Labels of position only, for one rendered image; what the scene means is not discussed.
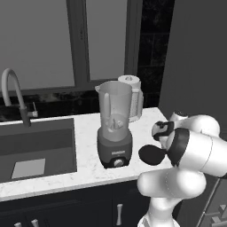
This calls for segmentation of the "dark cupboard door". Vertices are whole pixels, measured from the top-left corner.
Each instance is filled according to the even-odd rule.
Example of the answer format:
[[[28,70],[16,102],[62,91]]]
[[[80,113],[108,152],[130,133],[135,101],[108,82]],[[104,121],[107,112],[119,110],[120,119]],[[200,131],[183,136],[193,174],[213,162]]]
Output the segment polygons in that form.
[[[140,194],[137,181],[114,184],[112,187],[112,226],[137,227],[149,207],[150,199]],[[117,205],[122,204],[121,225],[117,226]]]
[[[99,189],[83,189],[81,198],[26,212],[27,224],[34,227],[112,227],[112,201]]]
[[[15,223],[21,223],[22,227],[26,227],[20,209],[12,201],[0,202],[0,227],[14,227]]]

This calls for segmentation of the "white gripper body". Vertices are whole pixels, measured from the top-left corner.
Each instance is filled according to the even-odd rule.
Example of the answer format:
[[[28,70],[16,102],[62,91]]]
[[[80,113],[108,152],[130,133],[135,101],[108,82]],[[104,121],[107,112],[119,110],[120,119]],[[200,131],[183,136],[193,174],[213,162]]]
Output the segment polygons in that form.
[[[159,141],[162,149],[169,149],[168,137],[159,137]]]

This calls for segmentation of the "grey framed window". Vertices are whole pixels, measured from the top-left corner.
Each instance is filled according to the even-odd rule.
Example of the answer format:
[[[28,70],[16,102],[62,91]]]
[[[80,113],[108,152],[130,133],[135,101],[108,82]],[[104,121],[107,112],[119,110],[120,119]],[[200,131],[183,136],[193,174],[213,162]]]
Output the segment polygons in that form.
[[[93,90],[137,73],[143,0],[0,0],[2,73],[24,95]]]

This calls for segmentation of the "grey curved sink tap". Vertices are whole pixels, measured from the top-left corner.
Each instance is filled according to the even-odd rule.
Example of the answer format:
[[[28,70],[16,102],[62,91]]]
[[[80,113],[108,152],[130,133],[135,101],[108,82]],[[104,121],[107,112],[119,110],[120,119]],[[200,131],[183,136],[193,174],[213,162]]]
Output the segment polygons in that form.
[[[23,121],[23,124],[25,127],[30,127],[31,126],[30,118],[37,117],[38,112],[36,109],[33,112],[29,112],[27,110],[27,107],[25,105],[25,102],[24,102],[24,99],[22,97],[22,93],[20,90],[20,83],[19,83],[18,77],[15,74],[15,72],[10,68],[6,68],[2,73],[1,89],[2,89],[2,94],[3,94],[4,104],[6,106],[12,105],[12,102],[11,102],[10,96],[9,96],[9,91],[8,91],[8,79],[9,78],[12,78],[14,88],[16,91],[16,95],[17,95],[17,98],[19,101],[21,120]]]

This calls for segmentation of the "dark grey tall fridge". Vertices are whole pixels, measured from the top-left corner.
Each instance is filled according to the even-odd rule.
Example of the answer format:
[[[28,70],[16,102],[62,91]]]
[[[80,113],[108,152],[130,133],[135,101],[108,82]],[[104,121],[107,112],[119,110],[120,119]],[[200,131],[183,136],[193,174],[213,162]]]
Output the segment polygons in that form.
[[[159,109],[210,115],[227,141],[227,0],[175,0]]]

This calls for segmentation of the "dark grey sink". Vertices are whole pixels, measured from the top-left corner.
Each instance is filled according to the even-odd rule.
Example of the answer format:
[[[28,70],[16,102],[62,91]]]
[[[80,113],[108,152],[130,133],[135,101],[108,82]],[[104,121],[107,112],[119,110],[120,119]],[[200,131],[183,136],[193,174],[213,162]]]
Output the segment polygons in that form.
[[[76,171],[73,119],[0,125],[0,183]]]

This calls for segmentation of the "grey blender with clear jug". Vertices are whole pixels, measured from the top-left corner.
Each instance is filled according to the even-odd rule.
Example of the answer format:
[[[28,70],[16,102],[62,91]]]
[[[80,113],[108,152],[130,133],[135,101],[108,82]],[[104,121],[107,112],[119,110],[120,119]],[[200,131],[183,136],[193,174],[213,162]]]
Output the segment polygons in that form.
[[[132,155],[132,135],[129,114],[132,99],[130,85],[110,81],[96,87],[100,122],[98,129],[98,157],[104,168],[128,166]]]

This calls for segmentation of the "white paper towel roll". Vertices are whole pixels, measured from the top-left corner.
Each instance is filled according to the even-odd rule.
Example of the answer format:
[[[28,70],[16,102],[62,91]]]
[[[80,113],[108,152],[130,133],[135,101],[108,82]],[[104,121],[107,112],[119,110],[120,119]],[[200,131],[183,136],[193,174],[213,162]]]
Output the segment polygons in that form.
[[[129,121],[138,121],[142,116],[144,103],[144,94],[141,90],[141,81],[137,76],[130,74],[120,76],[118,81],[127,83],[132,87]]]

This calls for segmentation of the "black blender lid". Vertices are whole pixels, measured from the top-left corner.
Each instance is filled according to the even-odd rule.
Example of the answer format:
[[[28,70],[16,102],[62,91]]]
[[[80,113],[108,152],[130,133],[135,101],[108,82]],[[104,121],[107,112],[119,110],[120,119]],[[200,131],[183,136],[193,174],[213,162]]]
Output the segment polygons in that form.
[[[165,150],[155,145],[144,145],[138,151],[140,160],[150,166],[159,165],[164,160],[165,155]]]

